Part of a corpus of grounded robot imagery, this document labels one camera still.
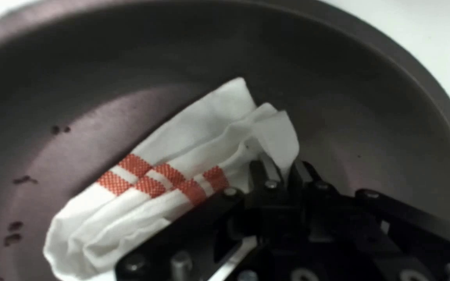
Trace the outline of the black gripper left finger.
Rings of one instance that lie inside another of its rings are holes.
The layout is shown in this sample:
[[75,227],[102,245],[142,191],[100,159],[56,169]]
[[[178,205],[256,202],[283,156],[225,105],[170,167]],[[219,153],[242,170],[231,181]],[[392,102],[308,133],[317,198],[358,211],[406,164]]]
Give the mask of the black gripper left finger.
[[245,195],[249,208],[259,208],[274,202],[275,192],[266,188],[267,175],[261,161],[252,161],[249,164],[249,188]]

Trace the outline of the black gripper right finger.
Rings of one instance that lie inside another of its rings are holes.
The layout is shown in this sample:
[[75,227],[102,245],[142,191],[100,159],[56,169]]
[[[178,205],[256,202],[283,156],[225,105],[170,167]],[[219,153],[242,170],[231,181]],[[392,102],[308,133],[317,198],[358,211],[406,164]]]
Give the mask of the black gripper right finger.
[[284,200],[283,203],[288,208],[300,208],[308,194],[308,188],[313,183],[313,175],[305,161],[297,159],[288,175],[284,186]]

